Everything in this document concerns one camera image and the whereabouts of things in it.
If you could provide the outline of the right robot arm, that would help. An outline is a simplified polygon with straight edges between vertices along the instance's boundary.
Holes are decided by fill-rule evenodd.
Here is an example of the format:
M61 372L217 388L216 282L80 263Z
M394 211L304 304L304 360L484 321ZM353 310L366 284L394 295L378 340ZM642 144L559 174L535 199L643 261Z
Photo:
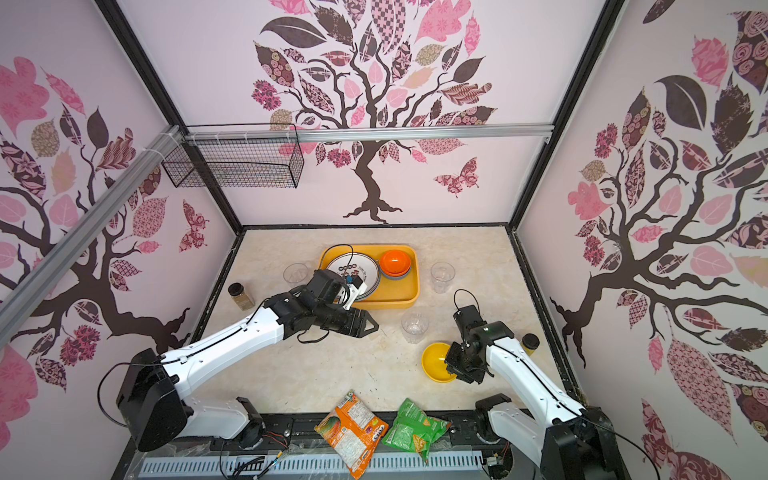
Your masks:
M536 465L545 479L628 479L610 420L559 388L531 359L503 322L486 322L475 305L454 313L461 340L446 355L447 371L480 384L506 381L524 403L497 394L479 400L479 435L503 439Z

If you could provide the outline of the yellow bowl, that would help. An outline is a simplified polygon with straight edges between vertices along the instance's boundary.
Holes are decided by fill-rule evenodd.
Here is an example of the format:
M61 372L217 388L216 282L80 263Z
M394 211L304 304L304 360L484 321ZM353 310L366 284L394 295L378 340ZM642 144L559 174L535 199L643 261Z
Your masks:
M456 379L456 375L447 369L446 357L449 350L449 344L434 342L429 344L422 353L422 370L429 379L436 383L450 383Z

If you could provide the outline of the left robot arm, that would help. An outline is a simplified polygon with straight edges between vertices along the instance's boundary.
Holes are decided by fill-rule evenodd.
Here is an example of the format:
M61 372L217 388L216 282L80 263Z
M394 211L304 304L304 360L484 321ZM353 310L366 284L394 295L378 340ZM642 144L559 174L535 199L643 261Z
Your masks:
M188 346L162 355L136 354L116 405L135 447L157 450L178 438L219 438L241 448L256 446L265 434L262 416L240 397L236 405L193 400L206 381L249 355L316 326L352 338L378 329L354 302L368 290L357 275L317 270L308 283L267 298L250 316Z

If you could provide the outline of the orange bowl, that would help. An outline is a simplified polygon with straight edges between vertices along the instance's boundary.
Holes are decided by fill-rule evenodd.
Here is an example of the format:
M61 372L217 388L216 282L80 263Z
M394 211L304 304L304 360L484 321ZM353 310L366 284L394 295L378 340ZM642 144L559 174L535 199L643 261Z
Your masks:
M391 249L384 252L379 259L380 269L388 272L398 273L411 269L411 257L403 250Z

